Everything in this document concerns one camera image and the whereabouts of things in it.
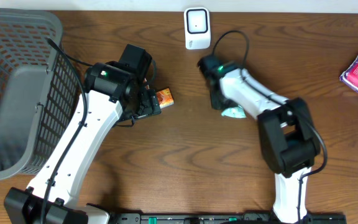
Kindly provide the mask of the green wet wipes packet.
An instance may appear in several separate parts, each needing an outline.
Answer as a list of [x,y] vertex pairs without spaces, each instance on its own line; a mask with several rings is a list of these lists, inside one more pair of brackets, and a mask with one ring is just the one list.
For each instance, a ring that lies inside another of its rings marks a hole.
[[244,119],[246,118],[246,113],[241,106],[235,106],[223,110],[221,116],[226,116],[229,118],[236,118],[236,119]]

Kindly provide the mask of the orange tissue packet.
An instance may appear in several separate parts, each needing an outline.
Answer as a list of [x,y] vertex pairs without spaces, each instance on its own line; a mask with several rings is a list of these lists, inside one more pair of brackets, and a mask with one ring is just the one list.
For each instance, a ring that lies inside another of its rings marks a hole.
[[174,104],[174,99],[169,88],[156,92],[156,95],[161,109]]

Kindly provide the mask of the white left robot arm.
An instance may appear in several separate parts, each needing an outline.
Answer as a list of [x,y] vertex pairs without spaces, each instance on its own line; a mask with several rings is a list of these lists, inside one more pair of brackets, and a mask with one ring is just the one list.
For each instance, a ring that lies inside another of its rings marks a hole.
[[27,188],[11,188],[4,207],[11,223],[109,223],[111,213],[96,205],[78,208],[86,173],[110,130],[135,122],[160,107],[146,77],[153,60],[96,63],[86,71],[80,96],[63,136]]

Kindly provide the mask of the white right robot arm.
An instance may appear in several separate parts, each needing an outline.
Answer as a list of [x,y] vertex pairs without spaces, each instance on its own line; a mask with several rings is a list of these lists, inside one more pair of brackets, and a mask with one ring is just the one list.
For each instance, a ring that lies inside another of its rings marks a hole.
[[214,55],[202,57],[197,66],[209,85],[213,109],[239,106],[256,120],[262,157],[275,174],[274,215],[282,223],[301,223],[307,216],[307,179],[322,146],[306,102],[270,91],[246,69]]

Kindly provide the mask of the grey plastic mesh basket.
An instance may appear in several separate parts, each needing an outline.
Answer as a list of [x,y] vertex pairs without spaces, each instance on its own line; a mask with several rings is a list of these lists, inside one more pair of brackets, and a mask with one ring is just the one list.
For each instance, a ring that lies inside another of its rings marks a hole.
[[62,37],[52,13],[0,9],[0,180],[38,173],[71,120],[75,74],[48,44]]

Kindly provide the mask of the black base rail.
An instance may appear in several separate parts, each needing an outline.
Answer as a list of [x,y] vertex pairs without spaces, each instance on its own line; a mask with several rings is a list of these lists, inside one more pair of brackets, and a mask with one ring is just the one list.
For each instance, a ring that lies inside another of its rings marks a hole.
[[346,224],[339,213],[285,212],[251,210],[245,213],[113,213],[108,224],[220,224],[220,223],[305,223]]

